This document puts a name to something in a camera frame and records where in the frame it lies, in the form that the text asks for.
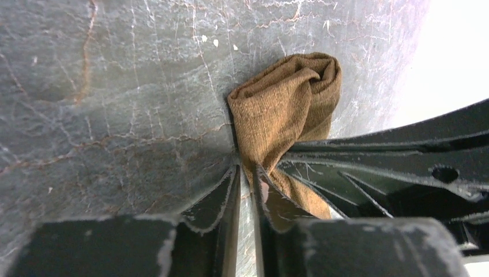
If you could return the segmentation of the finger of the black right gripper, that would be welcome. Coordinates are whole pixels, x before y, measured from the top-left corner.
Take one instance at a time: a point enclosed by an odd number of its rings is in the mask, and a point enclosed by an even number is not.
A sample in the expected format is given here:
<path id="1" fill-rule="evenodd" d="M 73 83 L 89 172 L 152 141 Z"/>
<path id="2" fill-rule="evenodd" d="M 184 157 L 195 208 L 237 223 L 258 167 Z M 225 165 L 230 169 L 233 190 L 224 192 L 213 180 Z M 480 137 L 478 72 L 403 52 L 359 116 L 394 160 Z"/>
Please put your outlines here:
<path id="1" fill-rule="evenodd" d="M 290 152 L 421 153 L 458 151 L 488 146 L 488 100 L 407 126 L 350 138 L 296 143 Z"/>
<path id="2" fill-rule="evenodd" d="M 277 165 L 342 216 L 488 221 L 488 148 L 290 153 Z"/>

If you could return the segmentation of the brown cloth napkin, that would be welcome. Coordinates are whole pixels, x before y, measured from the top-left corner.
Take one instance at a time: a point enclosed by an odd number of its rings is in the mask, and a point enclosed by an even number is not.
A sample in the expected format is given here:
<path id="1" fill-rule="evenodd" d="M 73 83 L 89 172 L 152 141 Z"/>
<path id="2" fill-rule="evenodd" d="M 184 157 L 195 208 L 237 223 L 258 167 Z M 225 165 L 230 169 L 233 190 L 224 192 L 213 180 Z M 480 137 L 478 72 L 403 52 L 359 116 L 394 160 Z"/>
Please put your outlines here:
<path id="1" fill-rule="evenodd" d="M 262 166 L 280 192 L 320 219 L 331 217 L 326 201 L 276 166 L 294 144 L 328 137 L 341 82 L 341 66 L 335 57 L 294 54 L 249 79 L 227 98 L 247 180 L 252 182 L 255 167 Z"/>

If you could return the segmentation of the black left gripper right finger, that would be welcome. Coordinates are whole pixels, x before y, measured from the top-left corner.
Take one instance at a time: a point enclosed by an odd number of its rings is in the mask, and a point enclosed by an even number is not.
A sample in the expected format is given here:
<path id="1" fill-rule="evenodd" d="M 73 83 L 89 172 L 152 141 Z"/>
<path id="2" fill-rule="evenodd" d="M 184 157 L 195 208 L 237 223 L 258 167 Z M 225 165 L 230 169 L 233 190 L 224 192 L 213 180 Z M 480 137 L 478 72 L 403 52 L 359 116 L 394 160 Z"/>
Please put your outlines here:
<path id="1" fill-rule="evenodd" d="M 467 276 L 454 238 L 429 218 L 320 220 L 253 172 L 258 276 Z"/>

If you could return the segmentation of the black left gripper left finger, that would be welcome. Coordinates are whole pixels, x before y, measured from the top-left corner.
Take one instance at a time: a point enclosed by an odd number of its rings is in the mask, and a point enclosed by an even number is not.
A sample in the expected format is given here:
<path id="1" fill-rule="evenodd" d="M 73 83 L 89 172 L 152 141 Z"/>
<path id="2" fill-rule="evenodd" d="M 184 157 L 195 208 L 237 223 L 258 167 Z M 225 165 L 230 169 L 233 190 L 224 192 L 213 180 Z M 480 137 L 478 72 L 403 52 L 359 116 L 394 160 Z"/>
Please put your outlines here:
<path id="1" fill-rule="evenodd" d="M 234 276 L 240 167 L 178 214 L 86 217 L 41 224 L 9 276 Z"/>

